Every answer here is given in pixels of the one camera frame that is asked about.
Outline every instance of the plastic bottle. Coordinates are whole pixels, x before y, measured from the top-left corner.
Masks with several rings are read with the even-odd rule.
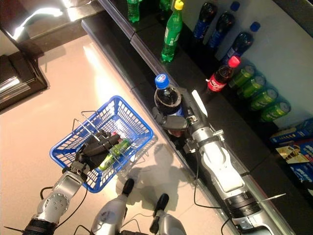
[[[175,48],[177,40],[182,28],[182,17],[181,10],[184,3],[181,0],[175,1],[174,12],[167,22],[165,35],[164,35],[164,46],[161,53],[163,62],[170,62],[174,58]]]
[[[230,6],[230,11],[226,11],[219,17],[215,30],[210,37],[209,41],[207,42],[207,47],[216,52],[219,48],[219,45],[222,43],[223,39],[225,38],[226,34],[230,31],[230,29],[235,24],[236,20],[234,17],[234,13],[240,7],[240,3],[237,1],[233,1]]]
[[[115,158],[119,157],[121,153],[124,152],[130,145],[131,144],[128,139],[124,139],[121,143],[114,145],[114,147],[111,148],[110,153],[99,166],[99,169],[108,169],[115,162]]]
[[[170,0],[160,0],[159,8],[161,11],[167,12],[171,9],[171,1]]]
[[[234,68],[240,64],[240,59],[237,56],[232,56],[228,61],[228,65],[222,65],[207,82],[205,92],[205,102],[209,101],[216,93],[220,92],[227,82],[231,79]]]
[[[139,0],[127,0],[128,20],[132,23],[139,21]]]
[[[248,50],[253,44],[253,34],[259,30],[261,25],[258,22],[253,22],[250,26],[250,32],[241,32],[236,37],[233,45],[228,50],[226,55],[222,59],[223,64],[227,64],[229,58],[233,55],[241,57],[242,54]]]
[[[217,13],[217,6],[209,2],[205,2],[201,8],[198,22],[193,32],[193,43],[202,43],[203,38],[209,28],[212,20]]]
[[[180,92],[170,84],[166,74],[159,74],[155,78],[155,104],[164,115],[182,116]]]

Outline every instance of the yellow bottle cap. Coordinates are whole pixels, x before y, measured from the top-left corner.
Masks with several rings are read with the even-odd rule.
[[[184,7],[184,3],[181,0],[176,0],[175,1],[174,8],[176,10],[182,10],[183,7]]]

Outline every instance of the green bottle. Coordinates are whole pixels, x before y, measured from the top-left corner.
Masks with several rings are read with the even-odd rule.
[[[171,1],[170,0],[160,0],[159,8],[161,11],[169,11],[171,8]]]
[[[291,107],[286,102],[279,102],[274,105],[269,106],[268,108],[264,109],[261,113],[261,121],[274,121],[277,118],[280,118],[287,113],[289,113]]]
[[[249,80],[249,78],[251,78],[254,75],[254,72],[255,72],[255,68],[253,65],[246,65],[228,83],[229,87],[231,89],[236,89],[242,86],[245,82]]]
[[[115,161],[115,158],[119,157],[123,151],[125,151],[130,146],[128,139],[124,139],[121,143],[114,145],[110,149],[110,153],[107,155],[105,160],[99,166],[100,170],[108,169]]]
[[[174,12],[167,22],[164,35],[164,46],[161,53],[161,59],[163,62],[171,62],[174,58],[177,40],[182,28],[181,10],[183,6],[184,3],[181,0],[176,0]]]
[[[128,20],[132,23],[139,21],[139,0],[127,0]]]
[[[261,90],[266,83],[263,76],[257,75],[247,81],[242,87],[237,90],[237,95],[240,99],[248,99],[253,96],[259,90]]]

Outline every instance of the red bottle cap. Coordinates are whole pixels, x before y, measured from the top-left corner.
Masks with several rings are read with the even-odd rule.
[[[240,58],[238,56],[233,55],[229,61],[228,61],[228,66],[231,68],[235,68],[240,64]]]

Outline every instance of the soda can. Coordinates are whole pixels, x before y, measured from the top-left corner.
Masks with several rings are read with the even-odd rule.
[[[237,95],[241,99],[247,99],[261,90],[265,83],[266,79],[262,75],[257,75],[247,81],[241,88],[239,88]]]
[[[261,113],[261,121],[273,121],[280,118],[291,110],[291,106],[286,102],[279,102],[264,109]]]
[[[254,75],[255,67],[253,65],[244,66],[238,74],[228,83],[232,89],[242,86]]]
[[[267,89],[258,95],[256,95],[251,103],[250,103],[250,109],[252,111],[263,109],[265,106],[267,106],[270,103],[273,103],[275,99],[278,97],[278,92],[274,89]]]

